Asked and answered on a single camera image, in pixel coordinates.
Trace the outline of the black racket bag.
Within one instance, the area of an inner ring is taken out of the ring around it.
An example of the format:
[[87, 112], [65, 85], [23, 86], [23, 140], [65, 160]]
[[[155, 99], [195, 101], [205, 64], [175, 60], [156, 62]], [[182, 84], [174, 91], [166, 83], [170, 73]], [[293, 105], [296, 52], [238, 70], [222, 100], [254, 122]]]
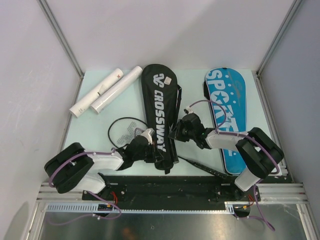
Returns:
[[169, 174], [178, 155], [170, 132], [178, 123], [182, 88], [176, 74], [162, 64], [149, 64], [141, 73], [141, 89], [147, 126], [154, 130], [155, 147], [163, 160], [154, 163], [155, 168]]

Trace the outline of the blue racket bag cover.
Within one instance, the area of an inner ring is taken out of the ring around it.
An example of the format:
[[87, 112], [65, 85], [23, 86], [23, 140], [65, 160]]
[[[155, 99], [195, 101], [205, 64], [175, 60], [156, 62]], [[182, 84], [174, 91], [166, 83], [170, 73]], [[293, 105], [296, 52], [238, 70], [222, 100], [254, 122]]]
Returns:
[[247, 130], [246, 83], [238, 71], [228, 67], [211, 69], [205, 76], [203, 92], [214, 102], [210, 110], [213, 124], [220, 131]]

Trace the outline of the white shuttlecock tube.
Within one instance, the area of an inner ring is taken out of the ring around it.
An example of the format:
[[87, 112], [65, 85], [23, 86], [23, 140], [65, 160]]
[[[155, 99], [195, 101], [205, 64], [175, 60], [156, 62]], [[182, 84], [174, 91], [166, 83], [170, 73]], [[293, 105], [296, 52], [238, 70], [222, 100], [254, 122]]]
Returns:
[[105, 107], [121, 95], [130, 85], [132, 85], [142, 74], [143, 69], [140, 66], [134, 67], [128, 74], [122, 77], [110, 89], [108, 89], [102, 96], [94, 101], [90, 108], [99, 114]]

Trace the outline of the white cardboard tube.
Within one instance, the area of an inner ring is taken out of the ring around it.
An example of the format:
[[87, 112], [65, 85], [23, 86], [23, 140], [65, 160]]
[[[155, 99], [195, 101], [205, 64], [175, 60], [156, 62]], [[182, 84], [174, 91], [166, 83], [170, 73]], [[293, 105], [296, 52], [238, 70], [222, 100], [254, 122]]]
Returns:
[[99, 84], [90, 90], [83, 98], [78, 100], [70, 109], [69, 112], [76, 118], [79, 118], [102, 94], [117, 83], [124, 73], [119, 68], [116, 68], [111, 74], [105, 77]]

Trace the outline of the black racket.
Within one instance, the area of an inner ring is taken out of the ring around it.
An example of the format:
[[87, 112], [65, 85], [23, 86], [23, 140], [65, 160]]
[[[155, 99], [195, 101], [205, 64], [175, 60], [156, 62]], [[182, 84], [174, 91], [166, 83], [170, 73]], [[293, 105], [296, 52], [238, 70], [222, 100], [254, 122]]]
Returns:
[[199, 162], [196, 162], [194, 160], [191, 160], [191, 159], [187, 159], [187, 158], [184, 158], [184, 157], [181, 157], [181, 156], [178, 156], [178, 158], [186, 161], [187, 163], [191, 164], [192, 166], [196, 167], [197, 169], [200, 169], [210, 175], [213, 175], [215, 177], [218, 177], [218, 178], [221, 178], [221, 179], [227, 179], [228, 178], [228, 175], [225, 174], [225, 173], [222, 173], [222, 172], [219, 172], [213, 168], [210, 168], [202, 163], [199, 163]]
[[147, 124], [134, 117], [116, 119], [108, 128], [107, 136], [115, 148], [129, 144], [137, 135], [147, 129]]

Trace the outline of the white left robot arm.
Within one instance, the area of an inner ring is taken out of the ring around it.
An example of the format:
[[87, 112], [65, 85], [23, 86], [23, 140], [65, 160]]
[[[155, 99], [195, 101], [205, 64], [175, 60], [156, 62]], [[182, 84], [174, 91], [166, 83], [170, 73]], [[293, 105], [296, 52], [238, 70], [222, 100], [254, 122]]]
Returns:
[[44, 170], [49, 177], [49, 186], [60, 194], [89, 191], [105, 200], [110, 196], [111, 188], [102, 178], [102, 170], [122, 171], [137, 161], [161, 163], [163, 160], [162, 151], [139, 135], [111, 152], [86, 151], [79, 142], [74, 142], [50, 159]]

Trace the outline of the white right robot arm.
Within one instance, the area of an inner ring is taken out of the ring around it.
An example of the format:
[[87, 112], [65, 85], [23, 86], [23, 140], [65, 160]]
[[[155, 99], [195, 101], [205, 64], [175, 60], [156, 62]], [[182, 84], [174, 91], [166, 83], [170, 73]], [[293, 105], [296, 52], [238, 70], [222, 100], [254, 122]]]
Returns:
[[250, 131], [230, 132], [206, 128], [195, 113], [189, 113], [180, 119], [168, 137], [180, 142], [192, 140], [200, 149], [238, 152], [246, 168], [230, 188], [231, 196], [237, 201], [247, 197], [249, 189], [273, 171], [278, 174], [279, 163], [284, 158], [284, 152], [262, 129], [254, 127]]

